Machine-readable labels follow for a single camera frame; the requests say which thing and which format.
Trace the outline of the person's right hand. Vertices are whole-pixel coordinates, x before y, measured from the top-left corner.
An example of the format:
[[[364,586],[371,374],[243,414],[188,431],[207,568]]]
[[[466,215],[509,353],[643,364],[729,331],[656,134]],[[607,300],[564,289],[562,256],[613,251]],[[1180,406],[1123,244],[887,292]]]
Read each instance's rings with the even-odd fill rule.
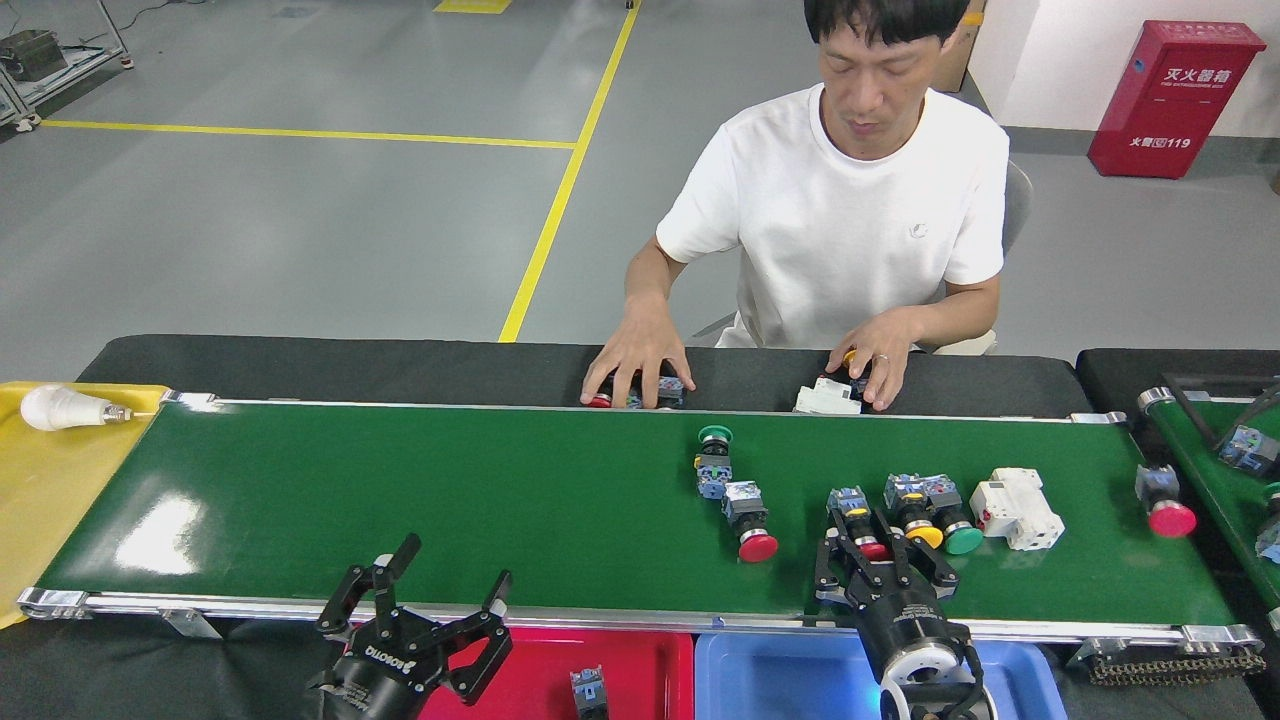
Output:
[[[639,378],[643,407],[654,409],[660,369],[666,364],[675,370],[685,389],[698,388],[666,296],[628,296],[618,328],[588,368],[579,402],[589,405],[600,393],[607,378],[612,377],[613,389],[608,392],[612,406],[623,407],[634,379]]]

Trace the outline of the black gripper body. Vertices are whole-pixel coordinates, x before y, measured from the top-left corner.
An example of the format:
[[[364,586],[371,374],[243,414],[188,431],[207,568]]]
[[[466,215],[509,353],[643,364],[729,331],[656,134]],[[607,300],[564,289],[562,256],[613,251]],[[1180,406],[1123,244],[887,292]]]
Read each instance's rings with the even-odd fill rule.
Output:
[[[963,665],[964,643],[932,588],[851,607],[873,673],[956,673]]]
[[[416,719],[444,676],[440,628],[403,632],[394,641],[351,628],[324,637],[344,641],[346,648],[308,682],[317,719]]]

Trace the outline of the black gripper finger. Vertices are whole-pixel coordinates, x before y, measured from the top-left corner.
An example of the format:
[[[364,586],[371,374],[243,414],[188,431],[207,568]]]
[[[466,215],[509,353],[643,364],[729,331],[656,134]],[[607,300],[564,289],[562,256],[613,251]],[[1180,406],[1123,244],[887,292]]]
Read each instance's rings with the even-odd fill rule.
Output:
[[[507,596],[512,585],[508,570],[499,573],[481,607],[458,620],[438,623],[428,638],[428,666],[434,671],[426,680],[426,692],[444,687],[463,705],[474,706],[508,659],[513,641],[506,625]],[[483,643],[479,656],[470,664],[451,667],[451,657]]]
[[[904,591],[924,591],[925,583],[938,598],[947,598],[957,587],[959,575],[946,557],[927,541],[908,538],[878,510],[878,529],[890,550],[890,560],[878,562],[878,596]]]
[[[351,565],[320,612],[317,632],[323,635],[342,635],[349,639],[355,633],[352,614],[361,598],[369,591],[374,591],[374,624],[378,637],[397,639],[401,634],[401,607],[396,602],[394,585],[421,550],[421,544],[416,533],[408,533],[394,553],[383,555],[367,566]]]
[[[829,510],[829,527],[815,555],[818,600],[867,606],[881,596],[881,575],[868,548],[881,547],[869,509],[852,512]]]

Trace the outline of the person's left hand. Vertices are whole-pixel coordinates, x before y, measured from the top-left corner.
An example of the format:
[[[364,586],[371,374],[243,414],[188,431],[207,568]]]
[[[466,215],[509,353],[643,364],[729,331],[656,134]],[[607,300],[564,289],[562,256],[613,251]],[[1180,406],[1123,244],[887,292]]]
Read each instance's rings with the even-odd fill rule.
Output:
[[[826,372],[846,368],[852,379],[865,377],[863,398],[886,410],[902,388],[908,355],[923,337],[920,309],[895,307],[863,322],[829,351]]]

